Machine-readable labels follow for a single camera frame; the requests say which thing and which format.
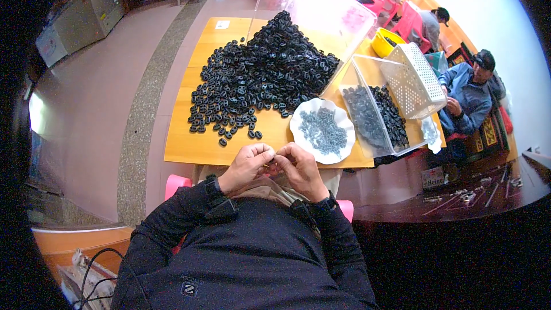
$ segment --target black cap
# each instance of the black cap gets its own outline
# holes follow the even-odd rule
[[[490,72],[494,71],[495,68],[495,59],[492,53],[490,51],[487,51],[486,49],[481,50],[474,56],[475,63],[477,63],[480,67],[482,67],[484,70],[488,70]]]
[[[445,21],[444,25],[446,27],[449,27],[448,21],[450,20],[450,13],[445,8],[438,7],[438,9],[436,10],[436,16],[443,19]]]

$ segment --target cable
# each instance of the cable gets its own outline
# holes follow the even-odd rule
[[[106,279],[101,279],[100,281],[96,282],[96,284],[94,285],[92,291],[90,293],[88,293],[88,297],[86,297],[85,300],[77,300],[77,301],[74,301],[71,305],[74,306],[75,304],[79,303],[79,302],[83,302],[83,305],[80,307],[80,309],[82,309],[82,307],[84,306],[84,304],[86,304],[86,302],[90,302],[92,301],[90,299],[90,297],[92,297],[92,294],[94,293],[94,291],[96,290],[96,287],[104,282],[104,281],[107,281],[107,280],[117,280],[117,278],[106,278]]]
[[[80,309],[82,309],[82,307],[85,306],[86,303],[88,303],[88,302],[98,301],[100,299],[107,299],[107,298],[113,298],[113,296],[104,296],[104,297],[96,297],[96,298],[88,299],[88,300],[86,300],[82,303],[82,306],[80,307]],[[78,302],[80,302],[80,301],[76,301],[76,302],[72,303],[71,306],[75,306]]]
[[[147,306],[149,308],[149,310],[152,310],[151,308],[151,304],[149,303],[149,300],[147,299],[147,296],[145,295],[145,292],[143,290],[143,287],[141,286],[141,283],[138,279],[138,276],[136,275],[134,269],[132,268],[132,266],[128,263],[128,261],[125,259],[125,257],[119,253],[118,251],[116,251],[115,249],[113,248],[104,248],[100,251],[98,251],[94,257],[92,259],[90,259],[90,264],[88,265],[88,267],[86,268],[86,273],[84,273],[84,278],[82,279],[82,287],[80,289],[80,292],[82,293],[82,297],[84,297],[84,286],[86,285],[86,278],[88,277],[88,272],[90,272],[90,268],[92,267],[92,264],[94,262],[94,260],[100,256],[101,254],[103,254],[104,252],[106,251],[113,251],[115,254],[117,254],[121,259],[122,261],[128,266],[128,269],[130,270],[130,272],[132,273],[132,276],[134,277],[134,279],[136,280],[136,282],[138,283],[138,286],[139,286],[139,289],[141,291],[141,295],[143,296],[143,299],[145,300],[145,302],[147,303]],[[94,290],[96,288],[96,286],[98,286],[98,284],[102,281],[105,281],[105,280],[100,280],[96,283],[96,285],[94,286]],[[79,310],[82,310],[85,302],[88,302],[88,301],[92,301],[92,300],[89,300],[88,298],[90,297],[90,295],[93,293],[93,291],[88,295],[88,297],[86,298],[87,300],[83,302],[83,304],[81,305],[81,307],[79,308]]]

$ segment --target logo on jacket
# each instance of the logo on jacket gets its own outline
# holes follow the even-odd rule
[[[182,289],[180,290],[180,293],[188,297],[195,297],[197,295],[197,287],[201,285],[202,282],[185,275],[182,276],[182,279],[183,279],[183,283],[182,283]]]

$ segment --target granite floor border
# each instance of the granite floor border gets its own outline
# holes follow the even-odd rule
[[[122,138],[117,181],[119,222],[135,226],[145,218],[149,146],[162,91],[176,53],[207,0],[189,0],[170,24],[141,77]]]

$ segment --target tiled floor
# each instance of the tiled floor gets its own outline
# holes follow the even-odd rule
[[[255,2],[207,0],[177,51],[151,133],[147,214],[164,200],[170,174],[191,176],[191,165],[164,162],[163,156],[180,82],[205,24],[210,17],[252,17]],[[149,59],[180,10],[174,0],[131,12],[105,40],[48,71],[35,91],[33,126],[45,139],[41,171],[67,199],[98,217],[119,219],[117,176],[128,113]],[[420,163],[413,158],[345,173],[339,198],[356,206],[404,200],[420,190]]]

